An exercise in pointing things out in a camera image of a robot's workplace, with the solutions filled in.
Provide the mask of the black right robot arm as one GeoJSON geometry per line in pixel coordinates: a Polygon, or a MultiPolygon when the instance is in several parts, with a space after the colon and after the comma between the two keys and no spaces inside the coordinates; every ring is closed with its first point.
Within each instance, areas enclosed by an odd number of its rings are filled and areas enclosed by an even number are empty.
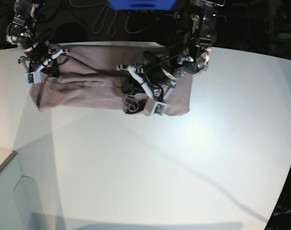
{"type": "Polygon", "coordinates": [[[17,0],[14,17],[6,29],[6,41],[17,45],[31,63],[40,65],[48,53],[48,46],[40,41],[36,29],[36,12],[43,7],[44,0],[17,0]]]}

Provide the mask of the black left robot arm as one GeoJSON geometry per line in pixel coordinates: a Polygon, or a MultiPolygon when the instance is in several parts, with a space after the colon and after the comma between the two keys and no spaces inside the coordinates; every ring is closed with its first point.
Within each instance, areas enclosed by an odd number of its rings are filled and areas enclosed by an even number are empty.
{"type": "Polygon", "coordinates": [[[175,42],[164,54],[144,51],[143,62],[117,66],[118,71],[129,73],[121,88],[125,112],[144,110],[148,115],[163,115],[178,80],[207,69],[218,17],[216,6],[213,0],[189,0],[173,14],[177,25],[175,42]]]}

